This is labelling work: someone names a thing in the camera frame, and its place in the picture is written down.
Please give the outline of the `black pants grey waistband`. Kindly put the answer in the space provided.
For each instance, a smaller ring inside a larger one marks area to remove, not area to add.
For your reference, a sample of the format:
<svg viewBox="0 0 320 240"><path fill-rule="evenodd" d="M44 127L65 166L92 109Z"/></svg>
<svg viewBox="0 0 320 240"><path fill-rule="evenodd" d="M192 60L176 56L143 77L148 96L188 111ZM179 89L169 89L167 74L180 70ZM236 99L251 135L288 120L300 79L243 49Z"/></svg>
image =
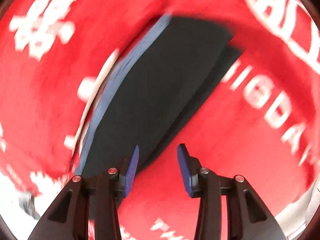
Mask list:
<svg viewBox="0 0 320 240"><path fill-rule="evenodd" d="M150 165L204 101L204 86L226 73L239 51L222 25L163 15L121 60L93 112L76 174L89 178L139 149Z"/></svg>

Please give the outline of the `red wedding bedspread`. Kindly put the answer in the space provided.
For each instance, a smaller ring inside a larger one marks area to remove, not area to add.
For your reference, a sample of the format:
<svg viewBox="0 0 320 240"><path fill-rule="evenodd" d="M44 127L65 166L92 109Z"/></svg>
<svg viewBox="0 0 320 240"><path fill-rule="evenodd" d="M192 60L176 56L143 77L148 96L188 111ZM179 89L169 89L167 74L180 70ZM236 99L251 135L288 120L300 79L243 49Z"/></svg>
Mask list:
<svg viewBox="0 0 320 240"><path fill-rule="evenodd" d="M319 207L319 21L306 0L1 0L1 221L10 237L28 239L80 176L107 81L163 15L222 25L240 54L137 169L117 204L121 238L194 238L199 201L185 192L179 144L220 176L244 176L286 239L308 227Z"/></svg>

